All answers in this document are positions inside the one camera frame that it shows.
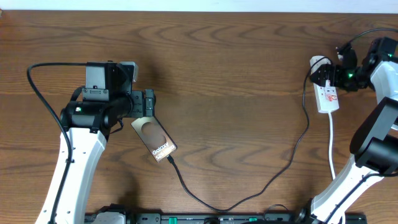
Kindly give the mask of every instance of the power adapter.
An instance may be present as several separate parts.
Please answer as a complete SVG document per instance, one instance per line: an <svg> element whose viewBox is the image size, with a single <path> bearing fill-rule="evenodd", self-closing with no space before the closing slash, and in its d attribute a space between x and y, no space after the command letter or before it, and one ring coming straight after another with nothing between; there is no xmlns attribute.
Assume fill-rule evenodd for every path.
<svg viewBox="0 0 398 224"><path fill-rule="evenodd" d="M310 65L312 66L322 57L323 56L312 57L310 60ZM321 61L319 61L312 68L311 74L316 72L321 65L326 63L330 64L330 61L327 58L324 58ZM315 90L315 98L317 99L317 107L319 113L331 113L339 108L336 87L330 86L329 80L326 81L325 87L318 86L317 84L314 83L313 88Z"/></svg>

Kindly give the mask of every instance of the green connector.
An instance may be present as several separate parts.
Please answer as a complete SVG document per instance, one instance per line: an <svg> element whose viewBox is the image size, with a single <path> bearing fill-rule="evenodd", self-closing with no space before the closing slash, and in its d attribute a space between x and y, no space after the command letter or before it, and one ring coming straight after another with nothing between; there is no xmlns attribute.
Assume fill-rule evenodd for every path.
<svg viewBox="0 0 398 224"><path fill-rule="evenodd" d="M177 218L169 218L169 224L177 224Z"/></svg>

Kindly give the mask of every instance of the wooden surface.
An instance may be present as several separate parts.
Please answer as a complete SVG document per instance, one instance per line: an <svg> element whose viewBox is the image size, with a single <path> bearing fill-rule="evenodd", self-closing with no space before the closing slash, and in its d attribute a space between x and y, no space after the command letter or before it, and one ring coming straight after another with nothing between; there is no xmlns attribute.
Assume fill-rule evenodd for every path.
<svg viewBox="0 0 398 224"><path fill-rule="evenodd" d="M135 61L135 89L153 88L157 117L178 145L173 154L190 190L228 208L259 192L286 165L305 128L302 83L313 55L395 15L32 12L0 19L0 222L32 223L49 189L60 130L26 79L39 62ZM355 43L360 60L372 34ZM388 34L398 39L398 35ZM33 79L56 112L85 83L84 68L48 67ZM233 212L263 212L274 203L300 208L330 183L328 116L318 114L307 83L311 127L292 167L260 197ZM370 90L339 92L334 157L340 171L355 130L376 106ZM96 168L87 212L110 203L163 212L208 213L182 189L173 167L156 163L125 119ZM396 223L397 179L383 180L349 209L369 223Z"/></svg>

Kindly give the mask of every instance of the white backdrop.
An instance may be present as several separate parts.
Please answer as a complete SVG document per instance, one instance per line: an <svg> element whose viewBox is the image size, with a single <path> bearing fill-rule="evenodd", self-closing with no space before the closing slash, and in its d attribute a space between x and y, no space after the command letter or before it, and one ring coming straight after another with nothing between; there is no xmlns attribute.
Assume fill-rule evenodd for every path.
<svg viewBox="0 0 398 224"><path fill-rule="evenodd" d="M398 13L398 0L0 0L0 8L3 10Z"/></svg>

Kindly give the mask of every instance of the white cord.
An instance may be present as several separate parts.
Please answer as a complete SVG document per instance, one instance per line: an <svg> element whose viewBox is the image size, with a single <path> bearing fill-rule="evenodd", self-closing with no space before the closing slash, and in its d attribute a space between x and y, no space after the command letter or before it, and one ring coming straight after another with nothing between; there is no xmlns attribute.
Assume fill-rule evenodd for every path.
<svg viewBox="0 0 398 224"><path fill-rule="evenodd" d="M329 127L330 127L330 137L329 137L329 166L331 172L331 178L334 180L336 178L335 168L333 167L333 119L331 118L331 112L329 115ZM346 216L343 214L341 216L341 224L346 224Z"/></svg>

